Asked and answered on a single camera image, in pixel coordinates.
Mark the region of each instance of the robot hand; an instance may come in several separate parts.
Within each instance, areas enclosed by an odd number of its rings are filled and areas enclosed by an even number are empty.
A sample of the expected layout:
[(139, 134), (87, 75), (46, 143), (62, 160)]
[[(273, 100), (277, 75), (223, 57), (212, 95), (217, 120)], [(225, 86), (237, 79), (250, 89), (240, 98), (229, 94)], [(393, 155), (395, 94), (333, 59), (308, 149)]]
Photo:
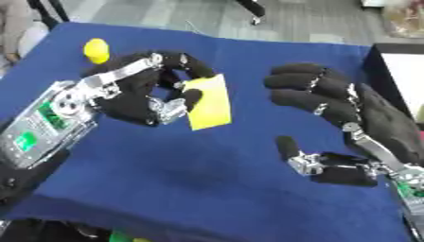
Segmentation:
[[(185, 71), (190, 79), (212, 78), (213, 70), (201, 61), (185, 54), (170, 51), (136, 53), (95, 66), (83, 78), (114, 71), (141, 59), (157, 58), (157, 68), (150, 68), (121, 79), (120, 94), (113, 98), (97, 98), (101, 111), (116, 119), (155, 127), (168, 124), (190, 112), (202, 97), (199, 90), (182, 92), (184, 84), (175, 70)], [(169, 90), (165, 100), (152, 96), (155, 86)]]
[(341, 129), (346, 144), (366, 159), (334, 153), (304, 154), (291, 137), (276, 139), (284, 160), (315, 182), (374, 186), (384, 174), (424, 188), (424, 148), (414, 121), (363, 83), (312, 63), (276, 67), (264, 84), (271, 101), (322, 116)]

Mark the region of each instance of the floor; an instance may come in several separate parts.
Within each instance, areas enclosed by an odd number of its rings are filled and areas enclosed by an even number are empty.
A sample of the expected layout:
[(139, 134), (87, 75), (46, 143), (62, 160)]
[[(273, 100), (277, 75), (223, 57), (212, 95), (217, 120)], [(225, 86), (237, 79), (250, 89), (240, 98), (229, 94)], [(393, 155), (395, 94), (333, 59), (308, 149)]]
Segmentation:
[(389, 37), (379, 9), (360, 0), (258, 0), (267, 16), (250, 25), (251, 14), (234, 0), (62, 0), (73, 21), (148, 26), (209, 36), (277, 42), (424, 43)]

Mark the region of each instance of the yellow ball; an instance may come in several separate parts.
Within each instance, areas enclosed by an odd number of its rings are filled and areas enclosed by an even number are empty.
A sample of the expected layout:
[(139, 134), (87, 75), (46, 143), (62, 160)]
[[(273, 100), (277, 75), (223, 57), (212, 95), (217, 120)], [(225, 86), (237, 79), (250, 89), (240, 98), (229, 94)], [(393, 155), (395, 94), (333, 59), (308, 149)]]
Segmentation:
[(109, 45), (102, 39), (91, 39), (84, 46), (84, 55), (92, 63), (102, 64), (110, 58)]

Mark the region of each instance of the table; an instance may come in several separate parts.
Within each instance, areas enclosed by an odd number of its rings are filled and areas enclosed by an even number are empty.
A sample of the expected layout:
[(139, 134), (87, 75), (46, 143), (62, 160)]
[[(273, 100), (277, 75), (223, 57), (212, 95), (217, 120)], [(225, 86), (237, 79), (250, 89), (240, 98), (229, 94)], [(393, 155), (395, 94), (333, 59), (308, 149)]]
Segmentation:
[(280, 162), (274, 144), (285, 134), (306, 152), (348, 152), (324, 120), (268, 101), (262, 79), (272, 66), (312, 61), (363, 80), (368, 47), (61, 24), (0, 81), (7, 104), (0, 119), (55, 79), (78, 78), (91, 66), (81, 48), (93, 37), (105, 39), (113, 56), (165, 48), (205, 61), (225, 74), (233, 124), (193, 132), (185, 118), (151, 129), (103, 117), (9, 218), (80, 221), (153, 241), (409, 241), (383, 182), (372, 189), (310, 182)]

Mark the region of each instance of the person's leg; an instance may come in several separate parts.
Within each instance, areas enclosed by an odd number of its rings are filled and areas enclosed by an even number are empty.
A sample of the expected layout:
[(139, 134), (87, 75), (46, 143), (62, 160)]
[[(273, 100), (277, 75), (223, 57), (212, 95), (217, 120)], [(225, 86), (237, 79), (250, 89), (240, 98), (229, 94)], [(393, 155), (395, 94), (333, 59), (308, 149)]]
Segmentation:
[(48, 27), (42, 22), (34, 22), (32, 27), (27, 29), (19, 41), (18, 52), (23, 58), (35, 45), (37, 45), (48, 34)]

